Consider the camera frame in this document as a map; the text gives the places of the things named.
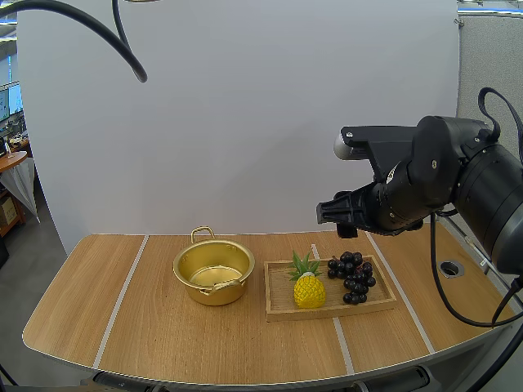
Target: metal handle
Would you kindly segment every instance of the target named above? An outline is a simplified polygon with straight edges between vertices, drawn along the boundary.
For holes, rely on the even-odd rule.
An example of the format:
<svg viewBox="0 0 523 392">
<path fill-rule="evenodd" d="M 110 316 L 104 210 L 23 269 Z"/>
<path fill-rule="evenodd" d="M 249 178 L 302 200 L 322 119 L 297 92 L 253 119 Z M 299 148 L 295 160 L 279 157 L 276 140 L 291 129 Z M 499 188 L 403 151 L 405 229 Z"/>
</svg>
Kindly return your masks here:
<svg viewBox="0 0 523 392">
<path fill-rule="evenodd" d="M 194 235 L 196 233 L 198 233 L 199 231 L 208 231 L 211 234 L 211 237 L 215 238 L 214 232 L 212 231 L 212 229 L 209 226 L 200 226 L 200 227 L 197 227 L 196 229 L 194 229 L 192 231 L 192 233 L 190 234 L 190 243 L 195 243 Z"/>
<path fill-rule="evenodd" d="M 212 289 L 210 291 L 200 290 L 199 292 L 201 292 L 205 296 L 211 296 L 215 292 L 223 290 L 224 288 L 233 287 L 233 286 L 240 286 L 240 285 L 243 285 L 243 283 L 241 283 L 238 279 L 229 280 L 228 282 L 216 283 L 214 286 L 212 286 Z"/>
</svg>

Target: grape bunch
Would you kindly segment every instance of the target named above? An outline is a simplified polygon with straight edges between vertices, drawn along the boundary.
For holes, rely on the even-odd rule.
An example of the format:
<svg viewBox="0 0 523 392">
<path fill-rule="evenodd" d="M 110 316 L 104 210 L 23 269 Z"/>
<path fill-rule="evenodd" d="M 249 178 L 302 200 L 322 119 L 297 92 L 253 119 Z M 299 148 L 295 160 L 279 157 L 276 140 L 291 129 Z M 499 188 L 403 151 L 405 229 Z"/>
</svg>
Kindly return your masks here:
<svg viewBox="0 0 523 392">
<path fill-rule="evenodd" d="M 351 290 L 343 296 L 343 302 L 358 305 L 367 301 L 367 293 L 376 284 L 376 278 L 372 264 L 364 263 L 361 253 L 344 252 L 339 260 L 333 256 L 328 266 L 328 277 L 344 279 L 343 286 Z"/>
</svg>

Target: pineapple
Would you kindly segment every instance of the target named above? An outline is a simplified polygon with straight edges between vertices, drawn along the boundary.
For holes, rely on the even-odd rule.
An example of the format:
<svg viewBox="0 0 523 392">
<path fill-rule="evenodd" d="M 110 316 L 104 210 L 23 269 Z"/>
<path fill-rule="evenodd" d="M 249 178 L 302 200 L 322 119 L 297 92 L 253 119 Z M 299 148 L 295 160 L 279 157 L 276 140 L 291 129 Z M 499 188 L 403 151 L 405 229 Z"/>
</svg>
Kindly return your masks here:
<svg viewBox="0 0 523 392">
<path fill-rule="evenodd" d="M 291 266 L 296 268 L 296 271 L 290 274 L 293 276 L 291 280 L 296 282 L 294 285 L 294 301 L 299 308 L 319 308 L 325 303 L 325 287 L 317 278 L 320 273 L 316 272 L 320 262 L 315 261 L 310 264 L 309 255 L 310 253 L 302 261 L 293 251 Z"/>
</svg>

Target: pineapple leaves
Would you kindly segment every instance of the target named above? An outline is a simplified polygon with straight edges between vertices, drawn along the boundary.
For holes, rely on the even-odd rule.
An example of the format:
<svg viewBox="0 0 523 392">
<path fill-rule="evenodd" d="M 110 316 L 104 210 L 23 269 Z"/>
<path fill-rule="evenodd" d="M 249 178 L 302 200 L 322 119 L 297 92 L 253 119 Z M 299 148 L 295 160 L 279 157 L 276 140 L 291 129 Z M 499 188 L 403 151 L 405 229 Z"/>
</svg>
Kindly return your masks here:
<svg viewBox="0 0 523 392">
<path fill-rule="evenodd" d="M 314 263 L 312 263 L 312 266 L 311 266 L 311 272 L 316 275 L 316 270 L 318 269 L 318 267 L 320 266 L 320 262 L 319 261 L 315 261 Z"/>
<path fill-rule="evenodd" d="M 307 271 L 310 271 L 311 270 L 311 266 L 309 265 L 309 256 L 311 255 L 311 253 L 307 253 L 307 255 L 305 257 L 303 257 L 303 264 L 306 268 Z"/>
<path fill-rule="evenodd" d="M 300 275 L 303 275 L 306 272 L 305 266 L 302 263 L 300 256 L 298 256 L 295 251 L 293 251 L 293 263 L 296 269 L 299 271 Z"/>
</svg>

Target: black cable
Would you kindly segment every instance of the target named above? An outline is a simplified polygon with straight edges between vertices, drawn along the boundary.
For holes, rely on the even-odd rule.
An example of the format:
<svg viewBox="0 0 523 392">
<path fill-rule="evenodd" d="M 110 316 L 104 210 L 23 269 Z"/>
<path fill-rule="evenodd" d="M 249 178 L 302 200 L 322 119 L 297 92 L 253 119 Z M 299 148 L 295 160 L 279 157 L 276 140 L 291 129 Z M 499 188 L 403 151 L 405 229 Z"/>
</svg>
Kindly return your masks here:
<svg viewBox="0 0 523 392">
<path fill-rule="evenodd" d="M 67 16 L 72 20 L 76 20 L 87 28 L 97 33 L 100 37 L 107 41 L 125 61 L 131 66 L 138 80 L 142 83 L 147 81 L 147 72 L 141 65 L 140 61 L 132 54 L 131 49 L 124 41 L 116 36 L 110 29 L 104 26 L 99 20 L 93 18 L 84 11 L 72 7 L 64 2 L 57 2 L 55 0 L 21 0 L 14 2 L 11 5 L 0 8 L 0 17 L 9 14 L 28 11 L 28 10 L 42 10 L 55 12 L 57 14 Z"/>
<path fill-rule="evenodd" d="M 436 215 L 441 216 L 442 218 L 450 218 L 451 216 L 457 215 L 458 210 L 450 210 L 450 211 L 436 211 Z"/>
<path fill-rule="evenodd" d="M 447 310 L 459 321 L 468 325 L 472 325 L 473 327 L 491 328 L 509 324 L 523 316 L 523 312 L 521 312 L 515 316 L 512 316 L 511 318 L 507 318 L 506 320 L 498 321 L 493 325 L 492 323 L 482 323 L 479 321 L 470 320 L 469 318 L 462 316 L 452 307 L 449 300 L 447 299 L 447 296 L 445 295 L 445 292 L 443 291 L 443 287 L 441 286 L 440 276 L 438 275 L 438 269 L 436 265 L 436 214 L 434 212 L 431 213 L 431 267 L 434 283 L 436 284 L 436 288 L 440 294 L 443 304 L 445 305 L 445 308 L 447 308 Z"/>
<path fill-rule="evenodd" d="M 12 385 L 18 385 L 18 384 L 16 384 L 16 381 L 13 380 L 13 377 L 11 377 L 11 375 L 7 372 L 6 369 L 3 368 L 3 366 L 1 364 L 0 364 L 0 372 L 9 380 L 9 382 Z"/>
<path fill-rule="evenodd" d="M 118 0 L 113 0 L 113 17 L 114 17 L 114 24 L 116 25 L 116 29 L 118 30 L 118 35 L 120 36 L 120 39 L 129 46 L 129 41 L 127 40 L 127 36 L 125 35 L 125 31 L 123 30 L 123 24 L 122 19 L 120 18 L 120 10 L 118 9 Z"/>
<path fill-rule="evenodd" d="M 515 278 L 512 281 L 512 284 L 510 285 L 510 290 L 508 290 L 507 294 L 503 297 L 503 300 L 499 304 L 498 308 L 496 309 L 496 312 L 494 313 L 494 316 L 492 317 L 492 325 L 496 323 L 496 320 L 498 319 L 499 315 L 507 305 L 507 303 L 510 301 L 510 299 L 521 290 L 523 287 L 523 278 L 521 276 L 519 278 Z"/>
<path fill-rule="evenodd" d="M 483 388 L 487 382 L 490 381 L 492 377 L 496 375 L 497 372 L 499 372 L 499 369 L 503 367 L 503 365 L 510 359 L 512 354 L 514 354 L 514 351 L 517 350 L 519 347 L 521 341 L 523 341 L 523 325 L 521 325 L 520 329 L 517 330 L 516 335 L 512 338 L 510 343 L 508 343 L 508 346 L 503 350 L 501 355 L 499 355 L 498 359 L 494 361 L 492 365 L 487 369 L 485 373 L 483 373 L 483 376 L 481 376 L 468 390 L 467 392 L 477 392 Z"/>
<path fill-rule="evenodd" d="M 517 128 L 517 140 L 519 144 L 519 153 L 520 153 L 520 161 L 523 163 L 523 122 L 521 122 L 520 116 L 517 114 L 516 110 L 514 109 L 514 106 L 511 105 L 510 102 L 508 102 L 507 98 L 499 94 L 497 91 L 495 91 L 492 87 L 483 87 L 480 90 L 480 93 L 477 96 L 477 104 L 480 108 L 480 111 L 492 121 L 492 125 L 494 127 L 492 133 L 487 137 L 487 140 L 492 141 L 498 141 L 499 136 L 501 135 L 501 127 L 499 126 L 498 122 L 494 120 L 494 118 L 487 113 L 487 109 L 485 107 L 485 97 L 488 93 L 495 94 L 499 98 L 501 98 L 508 106 L 508 109 L 510 110 L 510 113 L 512 114 L 512 117 L 514 118 L 514 121 L 516 122 L 516 128 Z"/>
</svg>

